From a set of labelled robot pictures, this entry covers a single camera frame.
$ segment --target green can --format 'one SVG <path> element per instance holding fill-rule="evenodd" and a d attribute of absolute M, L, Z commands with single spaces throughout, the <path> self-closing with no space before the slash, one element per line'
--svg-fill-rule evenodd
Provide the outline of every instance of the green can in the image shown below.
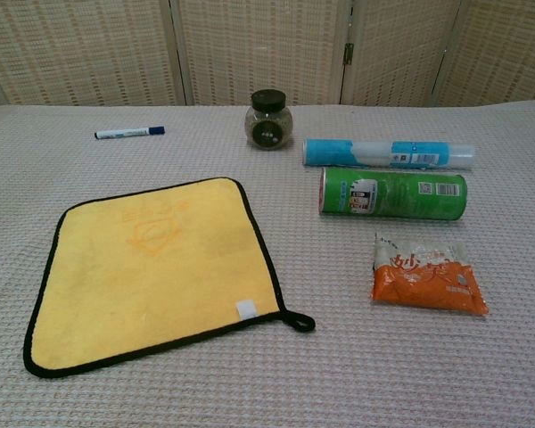
<path fill-rule="evenodd" d="M 457 220 L 466 196 L 462 176 L 324 168 L 319 212 Z"/>

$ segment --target woven folding screen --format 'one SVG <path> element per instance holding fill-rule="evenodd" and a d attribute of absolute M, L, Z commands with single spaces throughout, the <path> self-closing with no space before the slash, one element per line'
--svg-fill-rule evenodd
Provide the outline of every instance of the woven folding screen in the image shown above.
<path fill-rule="evenodd" d="M 0 1 L 8 103 L 184 104 L 168 44 L 167 0 Z"/>
<path fill-rule="evenodd" d="M 424 105 L 458 6 L 459 0 L 356 1 L 342 103 Z"/>
<path fill-rule="evenodd" d="M 472 0 L 438 105 L 535 99 L 535 0 Z"/>
<path fill-rule="evenodd" d="M 274 87 L 289 104 L 338 103 L 343 0 L 179 0 L 196 104 L 247 104 Z"/>

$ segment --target spice jar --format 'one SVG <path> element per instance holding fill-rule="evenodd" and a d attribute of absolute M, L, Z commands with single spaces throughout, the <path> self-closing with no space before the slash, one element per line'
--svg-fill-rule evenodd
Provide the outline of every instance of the spice jar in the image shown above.
<path fill-rule="evenodd" d="M 285 107 L 285 94 L 275 89 L 262 89 L 251 95 L 246 112 L 248 141 L 264 150 L 275 150 L 286 144 L 292 135 L 292 114 Z"/>

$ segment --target orange snack bag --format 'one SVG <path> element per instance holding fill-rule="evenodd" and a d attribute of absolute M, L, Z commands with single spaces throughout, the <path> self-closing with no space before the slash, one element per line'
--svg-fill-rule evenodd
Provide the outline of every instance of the orange snack bag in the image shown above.
<path fill-rule="evenodd" d="M 488 313 L 462 243 L 374 243 L 373 300 Z"/>

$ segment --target blue and white tube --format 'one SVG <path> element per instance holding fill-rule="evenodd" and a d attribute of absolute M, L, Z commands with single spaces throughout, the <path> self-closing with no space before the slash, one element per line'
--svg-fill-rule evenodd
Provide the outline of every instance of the blue and white tube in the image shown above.
<path fill-rule="evenodd" d="M 472 145 L 444 142 L 306 138 L 303 143 L 303 164 L 312 167 L 471 169 L 474 156 Z"/>

